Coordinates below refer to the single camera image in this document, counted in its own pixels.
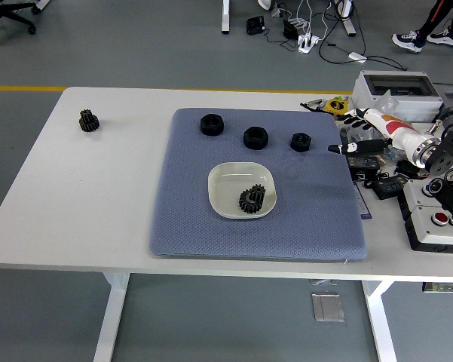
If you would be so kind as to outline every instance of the red button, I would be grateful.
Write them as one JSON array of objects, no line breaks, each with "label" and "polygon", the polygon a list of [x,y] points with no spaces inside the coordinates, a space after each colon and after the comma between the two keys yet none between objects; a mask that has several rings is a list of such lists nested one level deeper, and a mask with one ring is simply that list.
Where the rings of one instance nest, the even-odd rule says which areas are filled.
[{"label": "red button", "polygon": [[432,215],[432,222],[438,226],[447,225],[449,218],[444,213],[435,213]]}]

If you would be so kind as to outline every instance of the office chair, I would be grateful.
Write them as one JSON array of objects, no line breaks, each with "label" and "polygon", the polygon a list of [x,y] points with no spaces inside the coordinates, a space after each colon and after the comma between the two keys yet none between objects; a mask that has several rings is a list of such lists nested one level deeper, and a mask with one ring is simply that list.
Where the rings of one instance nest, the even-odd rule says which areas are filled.
[{"label": "office chair", "polygon": [[30,20],[27,20],[24,17],[19,17],[17,14],[13,13],[13,11],[15,10],[20,10],[24,8],[32,8],[32,13],[34,14],[38,13],[37,6],[35,5],[35,3],[32,2],[26,2],[22,4],[6,4],[0,5],[0,18],[7,17],[8,19],[12,19],[27,24],[29,26],[29,34],[35,34],[35,31],[37,29]]}]

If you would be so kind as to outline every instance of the table leg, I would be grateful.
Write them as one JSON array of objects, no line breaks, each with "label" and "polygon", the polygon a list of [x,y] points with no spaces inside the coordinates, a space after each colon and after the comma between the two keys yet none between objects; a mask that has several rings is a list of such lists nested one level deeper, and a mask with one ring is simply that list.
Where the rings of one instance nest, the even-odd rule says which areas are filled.
[{"label": "table leg", "polygon": [[374,333],[375,346],[377,347],[380,362],[397,361],[393,349],[392,337],[385,315],[382,294],[389,289],[393,281],[362,281],[363,293],[369,310],[370,324]]},{"label": "table leg", "polygon": [[223,0],[221,32],[223,34],[229,33],[229,0]]},{"label": "table leg", "polygon": [[[348,15],[351,12],[352,9],[352,0],[335,0],[335,4],[338,6],[338,3],[341,2],[341,9],[338,9],[338,12],[340,13],[341,17],[348,17]],[[344,24],[345,31],[347,32],[348,36],[355,36],[357,34],[357,31],[354,28],[354,25],[352,24],[350,19],[347,20],[342,20],[341,21]]]},{"label": "table leg", "polygon": [[39,0],[37,2],[37,8],[42,11],[45,8],[45,5],[48,4],[51,0]]},{"label": "table leg", "polygon": [[129,273],[104,273],[107,281],[111,284],[111,293],[109,294],[103,326],[97,342],[94,362],[110,362],[112,360],[115,337],[118,334],[119,323],[121,322],[122,306],[126,297],[129,275]]}]

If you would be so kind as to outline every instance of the gray mat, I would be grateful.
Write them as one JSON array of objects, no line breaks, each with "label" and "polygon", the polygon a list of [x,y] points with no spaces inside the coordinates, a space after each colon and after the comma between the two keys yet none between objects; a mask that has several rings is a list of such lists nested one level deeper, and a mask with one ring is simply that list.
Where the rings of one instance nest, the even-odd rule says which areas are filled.
[{"label": "gray mat", "polygon": [[[204,136],[200,119],[221,115],[225,130]],[[243,132],[266,129],[268,145],[247,149]],[[294,133],[311,136],[310,150],[293,151]],[[180,109],[173,116],[152,223],[151,251],[162,256],[363,259],[360,211],[330,115],[238,109]],[[208,174],[218,164],[251,161],[268,168],[277,203],[259,219],[227,219],[208,199]]]}]

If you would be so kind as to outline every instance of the white plate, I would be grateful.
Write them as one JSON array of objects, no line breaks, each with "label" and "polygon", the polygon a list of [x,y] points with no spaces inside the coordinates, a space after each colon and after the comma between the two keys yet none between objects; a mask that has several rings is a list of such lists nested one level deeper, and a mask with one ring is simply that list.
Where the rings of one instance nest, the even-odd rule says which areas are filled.
[{"label": "white plate", "polygon": [[[262,208],[257,213],[245,213],[240,208],[241,192],[254,185],[265,187]],[[269,213],[277,203],[271,172],[255,162],[226,162],[210,171],[208,195],[213,209],[229,219],[255,219]]]}]

